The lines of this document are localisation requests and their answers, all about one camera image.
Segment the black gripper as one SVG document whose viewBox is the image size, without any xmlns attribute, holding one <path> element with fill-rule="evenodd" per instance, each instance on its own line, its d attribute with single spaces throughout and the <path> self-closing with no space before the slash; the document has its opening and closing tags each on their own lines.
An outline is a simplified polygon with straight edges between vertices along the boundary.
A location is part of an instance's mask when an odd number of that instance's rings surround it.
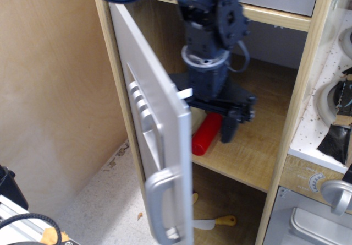
<svg viewBox="0 0 352 245">
<path fill-rule="evenodd" d="M 172 73 L 170 78 L 179 91 L 192 88 L 187 103 L 207 111 L 224 115 L 221 125 L 221 142 L 230 143 L 239 123 L 251 121 L 255 116 L 253 105 L 257 97 L 235 83 L 228 71 L 230 62 L 214 70 L 201 71 L 190 67 L 185 73 Z"/>
</svg>

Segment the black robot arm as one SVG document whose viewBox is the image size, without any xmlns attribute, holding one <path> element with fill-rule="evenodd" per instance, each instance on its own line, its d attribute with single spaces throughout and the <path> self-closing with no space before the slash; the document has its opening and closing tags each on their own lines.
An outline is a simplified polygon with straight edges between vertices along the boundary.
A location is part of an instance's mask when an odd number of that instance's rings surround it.
<svg viewBox="0 0 352 245">
<path fill-rule="evenodd" d="M 105 0 L 127 4 L 137 0 Z M 249 19 L 238 0 L 176 0 L 185 24 L 181 56 L 188 71 L 171 74 L 178 90 L 192 89 L 187 103 L 223 117 L 221 141 L 230 142 L 238 125 L 254 117 L 256 96 L 229 79 L 231 52 L 244 48 Z"/>
</svg>

